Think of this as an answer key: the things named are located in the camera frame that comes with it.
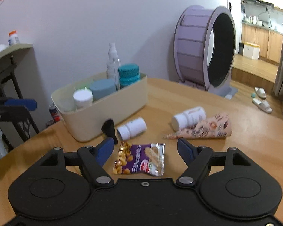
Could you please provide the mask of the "pink patterned tube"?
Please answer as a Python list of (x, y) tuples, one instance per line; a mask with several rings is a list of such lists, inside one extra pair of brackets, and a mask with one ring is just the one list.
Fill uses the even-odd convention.
[(232, 126), (227, 113), (219, 113), (197, 123), (192, 129), (185, 128), (163, 136), (163, 139), (224, 139), (231, 136)]

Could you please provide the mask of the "white small pill bottle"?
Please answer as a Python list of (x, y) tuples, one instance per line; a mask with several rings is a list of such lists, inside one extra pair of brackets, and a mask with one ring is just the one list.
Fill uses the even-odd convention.
[(194, 127), (197, 123), (205, 119), (205, 110), (198, 106), (174, 115), (171, 120), (171, 126), (174, 131), (180, 131), (186, 128)]

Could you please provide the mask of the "teal cap medicine bottle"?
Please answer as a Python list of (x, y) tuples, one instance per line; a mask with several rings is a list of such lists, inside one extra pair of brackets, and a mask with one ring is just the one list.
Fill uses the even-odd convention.
[(119, 85), (127, 87), (140, 80), (139, 66), (136, 64), (125, 64), (118, 68)]

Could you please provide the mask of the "purple snack packet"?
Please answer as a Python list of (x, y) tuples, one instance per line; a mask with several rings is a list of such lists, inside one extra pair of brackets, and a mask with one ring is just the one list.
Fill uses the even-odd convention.
[(164, 143), (130, 144), (123, 141), (118, 150), (113, 174), (164, 174)]

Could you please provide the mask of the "beige plastic storage bin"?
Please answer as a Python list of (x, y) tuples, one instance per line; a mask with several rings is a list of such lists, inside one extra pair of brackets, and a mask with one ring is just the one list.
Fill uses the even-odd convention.
[(147, 76), (141, 73), (140, 81), (80, 109), (73, 100), (74, 84), (105, 79), (107, 77), (105, 72), (59, 88), (51, 94), (51, 99), (71, 136), (78, 142), (88, 142), (102, 133), (101, 127), (107, 119), (113, 119), (115, 124), (119, 124), (146, 105)]

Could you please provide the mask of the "white wide plastic bottle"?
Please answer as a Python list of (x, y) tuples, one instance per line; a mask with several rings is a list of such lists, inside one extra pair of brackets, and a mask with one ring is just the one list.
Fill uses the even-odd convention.
[(83, 108), (93, 103), (93, 94), (89, 89), (79, 89), (73, 93), (73, 100), (76, 107)]

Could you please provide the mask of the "small white dropper bottle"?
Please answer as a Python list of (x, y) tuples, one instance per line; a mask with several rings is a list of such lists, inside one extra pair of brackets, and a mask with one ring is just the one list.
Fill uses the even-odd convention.
[(146, 122), (142, 117), (131, 120), (124, 125), (119, 126), (116, 131), (121, 141), (127, 141), (147, 130)]

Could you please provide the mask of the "white storage box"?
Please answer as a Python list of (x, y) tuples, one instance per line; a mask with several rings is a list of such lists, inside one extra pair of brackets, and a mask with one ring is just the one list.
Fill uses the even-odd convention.
[(244, 42), (243, 56), (251, 60), (259, 59), (260, 46), (251, 42)]

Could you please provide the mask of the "red soda can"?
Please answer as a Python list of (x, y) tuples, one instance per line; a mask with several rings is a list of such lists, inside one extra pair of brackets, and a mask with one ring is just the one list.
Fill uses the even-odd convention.
[(54, 103), (49, 105), (49, 112), (54, 122), (60, 121), (61, 118)]

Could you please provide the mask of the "white slipper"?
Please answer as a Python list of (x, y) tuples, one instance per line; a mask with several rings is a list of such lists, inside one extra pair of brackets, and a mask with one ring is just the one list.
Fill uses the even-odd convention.
[(258, 97), (260, 97), (261, 99), (266, 99), (267, 95), (262, 87), (255, 87), (254, 91)]
[(268, 114), (272, 113), (272, 108), (270, 107), (270, 104), (266, 100), (261, 101), (257, 98), (253, 98), (252, 103), (255, 104), (263, 112)]

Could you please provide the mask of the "green floss picks bag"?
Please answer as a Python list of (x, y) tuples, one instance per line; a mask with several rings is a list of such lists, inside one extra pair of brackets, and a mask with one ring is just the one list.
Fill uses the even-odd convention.
[(73, 86), (74, 91), (77, 90), (90, 90), (90, 86), (92, 85), (93, 81), (91, 82), (78, 82), (75, 83)]

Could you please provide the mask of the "toothpick jar blue lid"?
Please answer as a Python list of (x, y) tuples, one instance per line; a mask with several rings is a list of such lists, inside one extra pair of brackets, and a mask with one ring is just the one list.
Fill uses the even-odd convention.
[(112, 79), (100, 79), (90, 84), (89, 89), (93, 94), (93, 100), (98, 101), (103, 97), (116, 92), (116, 85)]

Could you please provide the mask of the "clear white spray bottle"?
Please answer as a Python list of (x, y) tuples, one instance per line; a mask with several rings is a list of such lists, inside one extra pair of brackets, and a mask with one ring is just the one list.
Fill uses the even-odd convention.
[(120, 60), (118, 57), (118, 52), (115, 43), (109, 44), (108, 62), (106, 66), (107, 66), (107, 70), (106, 70), (107, 78), (113, 80), (116, 85), (116, 89), (119, 90), (120, 84), (119, 84), (118, 68), (120, 67)]

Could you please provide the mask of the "purple cat exercise wheel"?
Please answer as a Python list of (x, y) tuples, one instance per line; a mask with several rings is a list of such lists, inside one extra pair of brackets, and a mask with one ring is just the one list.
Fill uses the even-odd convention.
[(174, 36), (174, 62), (180, 84), (231, 99), (236, 33), (231, 12), (223, 6), (190, 6), (181, 14)]

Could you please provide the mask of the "side shelf table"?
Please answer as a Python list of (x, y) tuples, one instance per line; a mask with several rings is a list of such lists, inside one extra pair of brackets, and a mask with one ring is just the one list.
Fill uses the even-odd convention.
[[(23, 52), (24, 50), (29, 50), (31, 48), (31, 44), (18, 43), (4, 49), (0, 49), (0, 97), (7, 97), (3, 90), (3, 85), (8, 81), (12, 81), (14, 89), (18, 96), (17, 99), (24, 99), (15, 76), (15, 69), (17, 68), (17, 64), (14, 61), (14, 54)], [(31, 116), (31, 112), (29, 119), (27, 119), (26, 121), (10, 122), (13, 124), (18, 135), (24, 142), (31, 137), (30, 128), (33, 128), (37, 134), (39, 133), (39, 129), (37, 128), (37, 125)]]

